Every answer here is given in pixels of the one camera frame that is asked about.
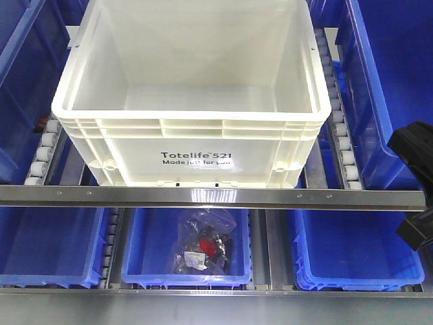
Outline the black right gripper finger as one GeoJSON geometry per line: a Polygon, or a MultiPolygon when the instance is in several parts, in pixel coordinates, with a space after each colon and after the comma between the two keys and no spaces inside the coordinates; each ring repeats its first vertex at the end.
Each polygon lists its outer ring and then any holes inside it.
{"type": "Polygon", "coordinates": [[[432,244],[432,206],[420,212],[403,212],[404,218],[396,229],[398,236],[413,250],[432,244]]]}
{"type": "Polygon", "coordinates": [[[388,147],[420,182],[426,203],[432,203],[432,125],[417,121],[397,129],[388,147]]]}

